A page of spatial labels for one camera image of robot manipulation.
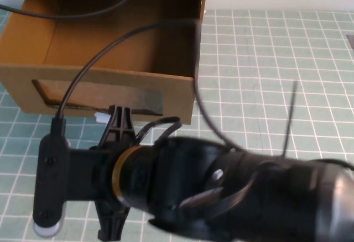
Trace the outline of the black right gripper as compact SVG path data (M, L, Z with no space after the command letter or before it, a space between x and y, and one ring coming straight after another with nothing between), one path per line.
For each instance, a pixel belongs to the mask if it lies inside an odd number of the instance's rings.
M133 145L136 134L127 107L110 106L110 119L97 146L71 149L69 201L93 201L100 222L98 239L121 239L129 207L121 203L112 187L118 158Z

